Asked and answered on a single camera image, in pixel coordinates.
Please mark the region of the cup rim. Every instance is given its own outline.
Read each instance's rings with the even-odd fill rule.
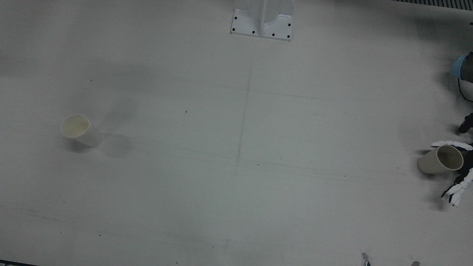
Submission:
[[[458,167],[458,168],[449,168],[449,167],[447,167],[445,164],[443,164],[443,163],[440,161],[440,159],[438,158],[438,151],[440,150],[440,148],[443,148],[443,147],[448,147],[448,149],[453,149],[453,150],[456,151],[456,154],[459,155],[460,158],[461,158],[461,160],[462,160],[462,163],[460,164],[460,167]],[[442,167],[444,167],[444,168],[446,168],[446,169],[448,169],[448,170],[456,171],[456,170],[460,169],[460,168],[463,166],[463,164],[464,164],[464,159],[463,159],[463,155],[461,154],[461,152],[460,152],[459,150],[457,150],[455,147],[452,147],[452,146],[450,146],[450,145],[442,145],[442,146],[439,146],[439,147],[437,148],[437,150],[435,151],[435,155],[436,155],[435,157],[436,157],[438,163],[439,163]]]
[[[86,130],[84,133],[82,133],[80,136],[77,136],[77,137],[69,137],[69,136],[67,136],[66,134],[64,134],[64,131],[63,131],[63,129],[62,129],[62,126],[64,125],[64,122],[65,122],[67,119],[69,119],[69,118],[71,118],[71,117],[73,117],[73,116],[81,116],[81,117],[85,118],[85,119],[87,120],[87,124],[88,124],[87,130]],[[61,133],[62,133],[62,135],[64,135],[66,138],[74,139],[74,140],[75,140],[75,139],[80,139],[80,138],[82,138],[83,136],[87,135],[87,133],[90,131],[90,128],[91,128],[90,120],[87,118],[87,116],[81,115],[81,114],[73,114],[73,115],[70,115],[70,116],[64,118],[63,121],[62,121],[62,123],[61,123]]]

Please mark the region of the paper cup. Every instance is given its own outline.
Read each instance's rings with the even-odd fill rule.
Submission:
[[[61,131],[68,139],[96,147],[102,141],[102,134],[83,115],[70,115],[63,120]]]
[[[419,170],[426,174],[439,174],[458,170],[463,166],[463,156],[454,147],[444,145],[429,151],[417,162]]]

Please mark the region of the vent grille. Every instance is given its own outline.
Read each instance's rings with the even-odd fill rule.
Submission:
[[[452,9],[472,11],[472,0],[393,0],[398,2],[414,3],[421,5],[437,6]]]

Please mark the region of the black cable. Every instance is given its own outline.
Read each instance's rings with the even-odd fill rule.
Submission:
[[[465,99],[466,101],[469,101],[470,103],[473,103],[473,101],[471,100],[468,100],[465,95],[463,94],[462,92],[462,88],[460,87],[460,79],[457,79],[458,80],[458,89],[460,90],[460,94],[462,95],[463,99]]]

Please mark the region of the white bracket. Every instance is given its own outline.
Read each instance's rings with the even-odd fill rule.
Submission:
[[[293,12],[293,0],[241,0],[230,33],[290,41]]]

